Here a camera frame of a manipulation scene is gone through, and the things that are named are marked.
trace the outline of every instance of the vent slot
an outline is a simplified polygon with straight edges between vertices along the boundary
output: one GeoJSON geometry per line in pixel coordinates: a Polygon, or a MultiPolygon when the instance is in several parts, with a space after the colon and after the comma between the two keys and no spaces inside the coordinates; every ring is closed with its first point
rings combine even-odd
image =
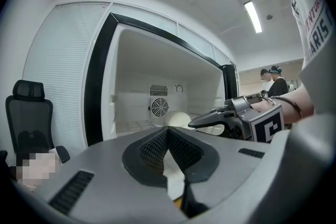
{"type": "Polygon", "coordinates": [[[161,85],[151,85],[150,96],[168,96],[168,87],[161,85]]]}
{"type": "Polygon", "coordinates": [[[94,174],[79,171],[50,201],[50,205],[64,215],[69,214],[79,197],[82,195],[94,174]]]}
{"type": "Polygon", "coordinates": [[[241,148],[239,151],[239,153],[245,154],[245,155],[249,155],[252,157],[256,157],[256,158],[262,158],[264,156],[264,152],[260,152],[260,151],[253,151],[253,150],[249,150],[247,148],[241,148]]]}

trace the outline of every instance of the black mesh pad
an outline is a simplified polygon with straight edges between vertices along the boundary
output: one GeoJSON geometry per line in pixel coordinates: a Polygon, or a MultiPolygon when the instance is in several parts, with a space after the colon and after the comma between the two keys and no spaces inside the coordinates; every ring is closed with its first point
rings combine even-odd
{"type": "Polygon", "coordinates": [[[181,171],[185,171],[190,166],[197,163],[204,154],[201,148],[177,135],[173,131],[170,132],[169,150],[181,171]]]}
{"type": "Polygon", "coordinates": [[[167,153],[167,131],[153,138],[140,148],[140,158],[154,172],[163,174],[163,158],[167,153]]]}
{"type": "Polygon", "coordinates": [[[173,127],[164,127],[135,141],[124,151],[122,161],[140,183],[166,188],[163,158],[167,150],[189,183],[208,180],[219,163],[219,154],[212,146],[173,127]]]}

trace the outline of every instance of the chair armrest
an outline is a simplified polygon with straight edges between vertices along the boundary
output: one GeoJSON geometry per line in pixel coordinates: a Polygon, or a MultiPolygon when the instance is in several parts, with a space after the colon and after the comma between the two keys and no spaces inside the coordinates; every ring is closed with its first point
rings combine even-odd
{"type": "Polygon", "coordinates": [[[55,147],[57,154],[61,160],[61,163],[65,163],[68,160],[70,160],[70,155],[68,153],[68,151],[65,149],[65,147],[63,146],[57,146],[55,147]]]}

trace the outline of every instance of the vent grille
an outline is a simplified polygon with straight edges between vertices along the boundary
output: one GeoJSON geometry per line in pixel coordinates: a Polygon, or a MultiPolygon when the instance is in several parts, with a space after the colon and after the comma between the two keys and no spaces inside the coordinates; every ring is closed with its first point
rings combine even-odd
{"type": "Polygon", "coordinates": [[[50,205],[67,215],[92,180],[94,174],[79,171],[50,201],[50,205]]]}
{"type": "Polygon", "coordinates": [[[168,111],[168,103],[162,98],[156,99],[152,104],[152,112],[155,116],[162,117],[165,116],[168,111]]]}
{"type": "Polygon", "coordinates": [[[168,96],[168,87],[161,85],[151,85],[151,96],[168,96]]]}
{"type": "Polygon", "coordinates": [[[264,156],[264,152],[260,152],[260,151],[253,151],[253,150],[249,150],[247,148],[241,148],[239,151],[239,153],[242,153],[242,154],[246,154],[246,155],[249,155],[249,156],[252,156],[252,157],[256,157],[256,158],[262,158],[264,156]]]}

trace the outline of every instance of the pixelated blur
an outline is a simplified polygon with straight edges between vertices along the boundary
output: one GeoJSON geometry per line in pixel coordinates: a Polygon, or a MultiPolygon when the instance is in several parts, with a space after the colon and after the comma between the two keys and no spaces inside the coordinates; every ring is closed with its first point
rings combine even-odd
{"type": "Polygon", "coordinates": [[[57,153],[52,150],[48,153],[31,154],[25,159],[22,166],[16,167],[16,178],[19,183],[34,191],[44,179],[60,170],[61,162],[57,153]]]}

